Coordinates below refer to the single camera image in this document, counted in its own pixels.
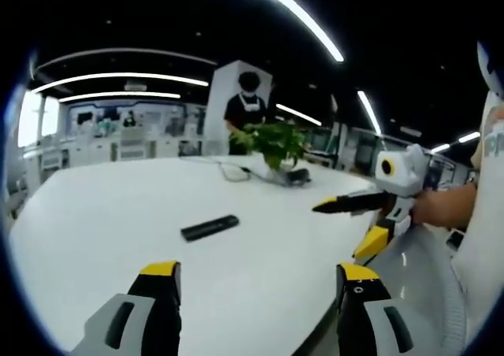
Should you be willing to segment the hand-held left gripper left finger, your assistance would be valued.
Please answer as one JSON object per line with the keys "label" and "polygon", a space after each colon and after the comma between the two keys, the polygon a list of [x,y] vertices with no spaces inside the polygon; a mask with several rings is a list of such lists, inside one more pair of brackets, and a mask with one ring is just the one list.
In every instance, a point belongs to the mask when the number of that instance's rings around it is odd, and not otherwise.
{"label": "hand-held left gripper left finger", "polygon": [[125,294],[116,294],[84,325],[71,355],[177,355],[182,319],[181,266],[153,263]]}

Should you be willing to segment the person's right hand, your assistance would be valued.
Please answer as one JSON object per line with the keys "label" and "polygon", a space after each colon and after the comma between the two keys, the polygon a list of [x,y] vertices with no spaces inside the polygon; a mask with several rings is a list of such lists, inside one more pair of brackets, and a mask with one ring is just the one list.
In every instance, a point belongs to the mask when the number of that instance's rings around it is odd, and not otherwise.
{"label": "person's right hand", "polygon": [[444,191],[422,191],[414,200],[410,215],[414,224],[445,226],[446,193]]}

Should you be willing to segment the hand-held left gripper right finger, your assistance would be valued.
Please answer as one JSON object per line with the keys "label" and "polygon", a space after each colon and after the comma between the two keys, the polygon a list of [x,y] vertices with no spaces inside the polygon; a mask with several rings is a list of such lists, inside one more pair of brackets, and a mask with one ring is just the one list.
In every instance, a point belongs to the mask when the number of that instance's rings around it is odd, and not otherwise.
{"label": "hand-held left gripper right finger", "polygon": [[392,298],[373,270],[350,262],[337,265],[335,303],[341,355],[428,353],[428,323]]}

